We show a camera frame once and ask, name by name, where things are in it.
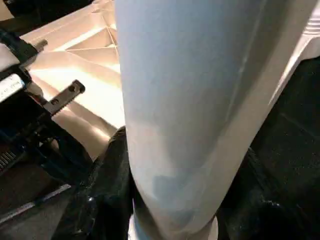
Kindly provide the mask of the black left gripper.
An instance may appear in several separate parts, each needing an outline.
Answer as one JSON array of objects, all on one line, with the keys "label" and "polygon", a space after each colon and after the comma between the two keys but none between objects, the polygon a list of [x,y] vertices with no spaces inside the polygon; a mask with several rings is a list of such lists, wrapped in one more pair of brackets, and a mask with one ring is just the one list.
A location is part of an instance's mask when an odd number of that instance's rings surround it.
[{"label": "black left gripper", "polygon": [[53,118],[86,87],[74,80],[51,100],[43,97],[27,68],[46,45],[46,40],[34,45],[6,30],[0,32],[0,171],[26,158],[75,186],[87,177],[93,161]]}]

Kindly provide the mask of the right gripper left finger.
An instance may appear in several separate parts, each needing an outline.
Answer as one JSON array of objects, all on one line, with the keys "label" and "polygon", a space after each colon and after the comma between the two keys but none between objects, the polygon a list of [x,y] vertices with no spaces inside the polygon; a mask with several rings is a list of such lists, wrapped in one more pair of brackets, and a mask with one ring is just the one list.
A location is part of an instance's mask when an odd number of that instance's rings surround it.
[{"label": "right gripper left finger", "polygon": [[133,189],[126,128],[120,127],[75,188],[51,238],[127,240]]}]

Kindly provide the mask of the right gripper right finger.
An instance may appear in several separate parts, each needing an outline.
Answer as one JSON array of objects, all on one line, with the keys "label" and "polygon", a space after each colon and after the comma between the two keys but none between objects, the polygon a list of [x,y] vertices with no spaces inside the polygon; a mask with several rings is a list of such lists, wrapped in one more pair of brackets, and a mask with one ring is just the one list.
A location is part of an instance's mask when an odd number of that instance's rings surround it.
[{"label": "right gripper right finger", "polygon": [[220,240],[318,240],[320,187],[289,192],[249,148],[216,217]]}]

